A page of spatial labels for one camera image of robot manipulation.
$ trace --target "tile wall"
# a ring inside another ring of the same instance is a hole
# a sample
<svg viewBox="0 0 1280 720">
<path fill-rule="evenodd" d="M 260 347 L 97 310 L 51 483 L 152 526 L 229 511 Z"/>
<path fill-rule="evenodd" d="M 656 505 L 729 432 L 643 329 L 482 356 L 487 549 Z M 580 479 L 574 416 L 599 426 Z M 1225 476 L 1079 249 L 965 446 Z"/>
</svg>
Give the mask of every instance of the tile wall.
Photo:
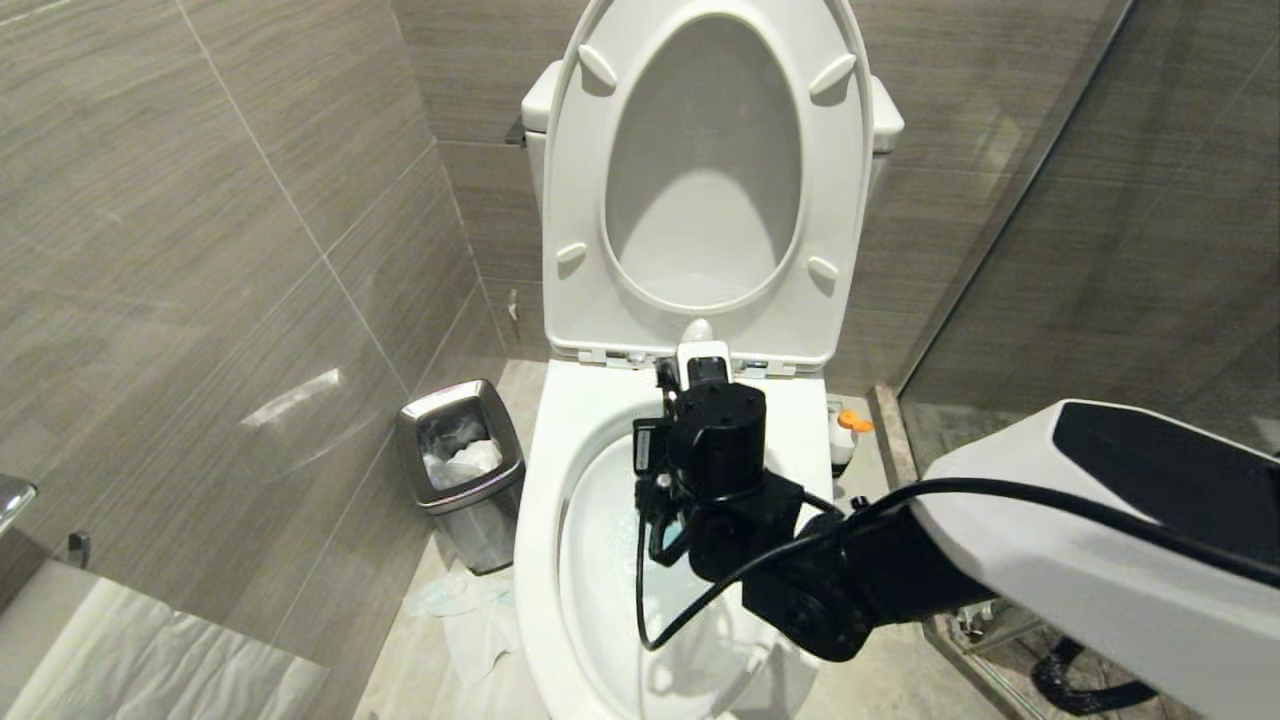
<svg viewBox="0 0 1280 720">
<path fill-rule="evenodd" d="M 1242 423 L 1280 407 L 1277 28 L 1271 0 L 1139 3 L 906 398 L 1093 397 L 1260 441 Z"/>
<path fill-rule="evenodd" d="M 87 530 L 346 720 L 430 533 L 394 413 L 504 363 L 393 13 L 0 0 L 0 117 L 6 544 Z"/>
<path fill-rule="evenodd" d="M 586 0 L 392 0 L 512 357 L 547 357 L 529 167 L 503 145 L 525 91 L 563 56 Z M 836 391 L 892 380 L 975 245 L 1096 64 L 1119 0 L 859 0 L 870 55 L 906 118 L 863 236 Z M 511 291 L 517 313 L 508 314 Z"/>
</svg>

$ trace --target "black cable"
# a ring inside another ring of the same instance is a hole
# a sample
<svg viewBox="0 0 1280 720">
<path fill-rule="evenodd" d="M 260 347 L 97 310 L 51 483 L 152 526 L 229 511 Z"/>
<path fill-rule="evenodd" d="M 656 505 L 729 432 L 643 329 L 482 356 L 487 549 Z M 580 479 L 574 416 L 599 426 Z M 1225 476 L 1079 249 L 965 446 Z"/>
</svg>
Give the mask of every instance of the black cable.
<svg viewBox="0 0 1280 720">
<path fill-rule="evenodd" d="M 992 480 L 988 478 L 945 478 L 936 480 L 922 480 L 904 488 L 899 488 L 878 501 L 873 502 L 868 507 L 850 515 L 844 523 L 833 524 L 824 528 L 822 532 L 814 533 L 812 536 L 803 536 L 792 541 L 785 542 L 759 556 L 744 562 L 737 570 L 733 570 L 710 588 L 708 588 L 703 594 L 690 603 L 669 625 L 658 635 L 657 639 L 650 641 L 648 629 L 644 623 L 644 537 L 645 537 L 645 524 L 644 514 L 641 514 L 640 532 L 637 533 L 636 542 L 636 621 L 640 630 L 640 642 L 644 644 L 645 650 L 654 651 L 664 646 L 681 628 L 684 628 L 698 612 L 704 607 L 710 605 L 722 592 L 724 592 L 730 585 L 742 579 L 744 575 L 755 570 L 765 562 L 772 562 L 780 557 L 792 555 L 804 550 L 812 544 L 823 542 L 832 536 L 856 527 L 860 523 L 867 523 L 878 515 L 884 514 L 899 505 L 902 505 L 908 500 L 919 497 L 923 495 L 938 495 L 938 493 L 968 493 L 968 495 L 988 495 L 995 497 L 1005 497 L 1009 500 L 1018 500 L 1021 502 L 1030 502 L 1034 505 L 1042 505 L 1044 507 L 1052 507 L 1055 510 L 1061 510 L 1070 515 L 1078 518 L 1084 518 L 1098 523 L 1100 525 L 1111 528 L 1116 532 L 1125 533 L 1128 536 L 1135 537 L 1138 539 L 1149 542 L 1157 547 L 1176 552 L 1212 565 L 1221 570 L 1234 573 L 1236 575 L 1257 580 L 1260 583 L 1271 585 L 1274 588 L 1280 588 L 1280 569 L 1256 562 L 1247 557 L 1240 557 L 1235 553 L 1219 550 L 1211 544 L 1203 543 L 1185 533 L 1166 528 L 1164 525 L 1156 525 L 1148 523 L 1140 518 L 1108 507 L 1100 502 L 1092 500 L 1085 500 L 1083 497 L 1070 495 L 1066 492 L 1050 489 L 1039 486 L 1028 486 L 1023 483 L 1012 483 L 1007 480 Z M 648 498 L 645 501 L 645 510 L 648 510 Z"/>
<path fill-rule="evenodd" d="M 817 495 L 810 495 L 806 492 L 804 493 L 804 501 L 808 502 L 809 505 L 813 505 L 818 510 L 822 510 L 823 512 L 840 512 L 841 515 L 844 515 L 844 512 L 841 512 L 841 510 L 836 507 L 835 502 L 827 502 L 826 500 L 818 497 Z"/>
</svg>

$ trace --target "trash can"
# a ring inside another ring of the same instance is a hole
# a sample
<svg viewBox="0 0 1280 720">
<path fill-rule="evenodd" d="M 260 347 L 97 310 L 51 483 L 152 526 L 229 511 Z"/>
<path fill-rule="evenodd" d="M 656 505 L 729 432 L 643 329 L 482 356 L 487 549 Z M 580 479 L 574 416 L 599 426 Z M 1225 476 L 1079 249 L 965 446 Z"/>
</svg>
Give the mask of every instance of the trash can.
<svg viewBox="0 0 1280 720">
<path fill-rule="evenodd" d="M 511 565 L 525 455 L 489 380 L 448 387 L 401 410 L 396 421 L 410 487 L 476 575 Z"/>
</svg>

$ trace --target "orange bottle cap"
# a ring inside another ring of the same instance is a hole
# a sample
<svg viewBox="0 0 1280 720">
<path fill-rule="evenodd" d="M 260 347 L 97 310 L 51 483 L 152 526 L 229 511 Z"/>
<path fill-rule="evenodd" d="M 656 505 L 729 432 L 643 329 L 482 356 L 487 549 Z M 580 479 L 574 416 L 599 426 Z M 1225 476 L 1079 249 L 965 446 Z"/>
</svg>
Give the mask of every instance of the orange bottle cap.
<svg viewBox="0 0 1280 720">
<path fill-rule="evenodd" d="M 869 433 L 876 428 L 870 420 L 863 420 L 858 416 L 858 413 L 852 410 L 841 410 L 840 415 L 836 418 L 836 423 L 845 428 L 846 430 L 854 430 L 856 433 Z"/>
</svg>

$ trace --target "toilet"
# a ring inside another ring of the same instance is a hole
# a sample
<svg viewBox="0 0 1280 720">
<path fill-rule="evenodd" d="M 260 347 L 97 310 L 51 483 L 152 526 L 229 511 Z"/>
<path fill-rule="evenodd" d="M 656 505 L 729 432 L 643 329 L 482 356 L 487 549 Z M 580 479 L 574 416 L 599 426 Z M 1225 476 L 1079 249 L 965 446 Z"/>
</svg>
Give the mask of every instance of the toilet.
<svg viewBox="0 0 1280 720">
<path fill-rule="evenodd" d="M 832 497 L 819 372 L 902 119 L 847 0 L 593 0 L 522 122 L 556 354 L 516 532 L 525 656 L 557 720 L 730 717 L 787 642 L 735 587 L 641 647 L 631 421 L 662 414 L 654 359 L 709 325 L 765 393 L 765 465 Z M 687 560 L 644 573 L 650 635 L 707 588 Z"/>
</svg>

